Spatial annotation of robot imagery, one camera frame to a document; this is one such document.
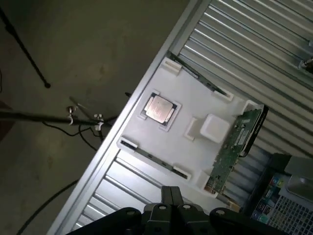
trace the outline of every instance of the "concrete floor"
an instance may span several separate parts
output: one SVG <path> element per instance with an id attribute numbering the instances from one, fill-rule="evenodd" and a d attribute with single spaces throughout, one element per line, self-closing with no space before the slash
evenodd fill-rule
<path id="1" fill-rule="evenodd" d="M 93 113 L 119 114 L 128 100 L 124 92 L 135 89 L 187 2 L 0 0 L 52 84 L 44 88 L 0 23 L 0 100 L 15 110 L 65 116 L 72 95 Z M 91 132 L 84 135 L 100 145 Z M 0 153 L 2 235 L 15 234 L 45 200 L 78 179 L 94 155 L 79 136 L 26 122 L 15 124 L 0 142 Z M 70 192 L 51 203 L 24 234 L 45 234 Z"/>

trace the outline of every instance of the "black pole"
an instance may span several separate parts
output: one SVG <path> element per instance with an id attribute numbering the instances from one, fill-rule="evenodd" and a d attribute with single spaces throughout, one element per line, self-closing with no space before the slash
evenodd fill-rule
<path id="1" fill-rule="evenodd" d="M 40 77 L 40 79 L 43 81 L 44 85 L 46 88 L 50 88 L 51 84 L 48 83 L 45 79 L 45 77 L 43 76 L 43 74 L 40 72 L 39 68 L 37 67 L 35 61 L 33 60 L 33 58 L 31 57 L 31 55 L 29 54 L 28 50 L 26 49 L 26 47 L 24 46 L 23 42 L 21 41 L 21 39 L 19 38 L 15 28 L 13 27 L 13 25 L 10 23 L 10 21 L 8 20 L 7 16 L 5 15 L 4 11 L 1 9 L 0 7 L 0 19 L 3 21 L 3 23 L 5 24 L 5 29 L 6 31 L 8 31 L 9 34 L 11 34 L 14 39 L 16 40 L 16 42 L 19 44 L 20 48 L 22 49 L 22 51 L 24 52 L 24 54 L 26 55 L 26 57 L 28 58 L 28 60 L 30 61 L 31 65 L 33 66 L 33 68 L 35 69 L 36 73 L 38 74 L 38 76 Z"/>
<path id="2" fill-rule="evenodd" d="M 0 120 L 19 120 L 19 121 L 34 121 L 34 122 L 54 122 L 54 123 L 63 123 L 70 124 L 71 119 L 68 117 L 55 117 L 41 114 L 29 114 L 12 110 L 0 109 Z M 99 120 L 84 120 L 73 118 L 73 123 L 71 125 L 87 125 L 95 126 L 99 124 Z"/>

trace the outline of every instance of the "corrugated metal panel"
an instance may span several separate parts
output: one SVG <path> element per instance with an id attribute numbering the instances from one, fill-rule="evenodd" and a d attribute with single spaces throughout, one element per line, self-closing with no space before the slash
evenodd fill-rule
<path id="1" fill-rule="evenodd" d="M 255 145 L 269 153 L 313 157 L 313 3 L 214 0 L 179 56 L 209 80 L 270 112 Z"/>

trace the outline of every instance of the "silver metal frame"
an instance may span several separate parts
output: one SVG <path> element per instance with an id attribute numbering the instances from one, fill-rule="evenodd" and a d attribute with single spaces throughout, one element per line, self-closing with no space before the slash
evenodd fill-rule
<path id="1" fill-rule="evenodd" d="M 166 52 L 171 48 L 171 46 L 175 44 L 176 40 L 178 40 L 181 32 L 185 30 L 187 23 L 191 20 L 191 18 L 193 18 L 193 16 L 195 16 L 195 12 L 197 11 L 200 4 L 208 5 L 209 3 L 209 0 L 190 0 L 183 14 L 174 26 L 170 35 L 167 37 L 160 51 L 155 56 L 153 62 L 147 69 L 133 95 L 129 99 L 106 139 L 101 144 L 100 148 L 98 149 L 82 178 L 78 182 L 76 188 L 73 190 L 71 196 L 63 206 L 59 215 L 53 222 L 47 234 L 63 234 L 69 232 L 72 229 L 81 211 L 86 206 L 86 203 L 89 201 L 90 197 L 101 182 L 103 175 L 107 172 L 114 158 L 116 157 L 119 148 L 112 143 L 117 141 L 122 131 L 126 127 L 132 113 L 137 106 L 142 92 L 158 68 L 161 60 L 164 58 Z"/>

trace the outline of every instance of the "circuit board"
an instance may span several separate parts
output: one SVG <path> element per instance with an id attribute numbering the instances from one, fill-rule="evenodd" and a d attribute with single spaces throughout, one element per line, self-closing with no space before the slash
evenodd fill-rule
<path id="1" fill-rule="evenodd" d="M 266 113 L 263 118 L 260 118 L 261 114 L 263 114 L 262 109 L 255 109 L 244 112 L 236 118 L 215 158 L 213 170 L 205 186 L 206 191 L 210 193 L 223 192 L 228 176 L 237 163 L 246 142 L 250 139 L 251 134 L 257 134 L 264 121 Z"/>

